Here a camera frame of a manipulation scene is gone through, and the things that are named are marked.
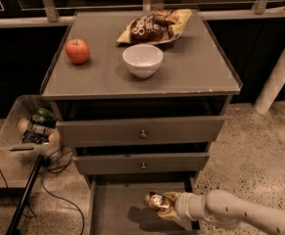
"tabletop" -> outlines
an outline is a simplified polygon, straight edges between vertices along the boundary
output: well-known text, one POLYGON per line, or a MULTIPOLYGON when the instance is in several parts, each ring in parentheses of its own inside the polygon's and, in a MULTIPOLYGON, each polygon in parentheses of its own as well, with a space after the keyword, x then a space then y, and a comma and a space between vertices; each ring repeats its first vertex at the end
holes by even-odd
POLYGON ((142 79, 131 74, 122 59, 128 46, 118 46, 116 42, 132 20, 147 13, 150 12, 78 12, 64 44, 73 38, 84 39, 90 47, 90 59, 83 65, 74 65, 65 48, 59 50, 42 96, 73 100, 240 92, 239 78, 197 11, 193 11, 180 38, 160 46, 164 60, 154 75, 142 79))

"white bowl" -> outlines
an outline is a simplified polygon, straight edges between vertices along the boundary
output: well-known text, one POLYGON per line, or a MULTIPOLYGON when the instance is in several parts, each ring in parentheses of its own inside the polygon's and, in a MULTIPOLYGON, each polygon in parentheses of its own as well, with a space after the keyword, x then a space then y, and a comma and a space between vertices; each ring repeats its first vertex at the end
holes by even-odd
POLYGON ((128 70, 141 78, 154 74, 160 67, 163 56, 161 49, 150 44, 132 45, 122 54, 128 70))

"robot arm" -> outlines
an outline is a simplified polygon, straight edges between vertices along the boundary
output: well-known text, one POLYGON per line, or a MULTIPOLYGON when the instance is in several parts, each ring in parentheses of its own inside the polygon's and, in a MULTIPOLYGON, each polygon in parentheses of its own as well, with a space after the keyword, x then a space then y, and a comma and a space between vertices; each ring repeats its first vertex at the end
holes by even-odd
POLYGON ((203 220, 208 224, 235 229, 240 222, 248 223, 267 234, 285 235, 285 211, 250 203, 221 190, 208 195, 167 193, 169 208, 158 209, 165 219, 203 220))

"plastic container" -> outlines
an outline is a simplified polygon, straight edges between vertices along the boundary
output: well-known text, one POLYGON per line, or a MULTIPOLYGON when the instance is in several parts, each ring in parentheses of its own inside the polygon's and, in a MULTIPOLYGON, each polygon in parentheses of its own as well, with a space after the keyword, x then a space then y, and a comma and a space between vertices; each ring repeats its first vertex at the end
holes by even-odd
POLYGON ((19 132, 19 122, 22 118, 30 119, 36 114, 38 107, 51 110, 49 102, 44 101, 40 95, 23 95, 17 98, 0 130, 1 152, 6 152, 22 163, 34 161, 39 155, 47 158, 56 151, 61 152, 62 140, 56 128, 49 143, 21 144, 24 134, 19 132))

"snack bag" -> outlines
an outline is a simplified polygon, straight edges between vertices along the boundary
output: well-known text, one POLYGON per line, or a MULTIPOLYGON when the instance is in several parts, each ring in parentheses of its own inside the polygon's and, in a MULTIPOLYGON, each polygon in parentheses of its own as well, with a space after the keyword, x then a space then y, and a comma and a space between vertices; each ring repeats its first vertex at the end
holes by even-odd
POLYGON ((121 43, 157 45, 174 41, 181 36, 191 15, 191 10, 180 9, 158 11, 133 20, 119 37, 117 45, 121 43))

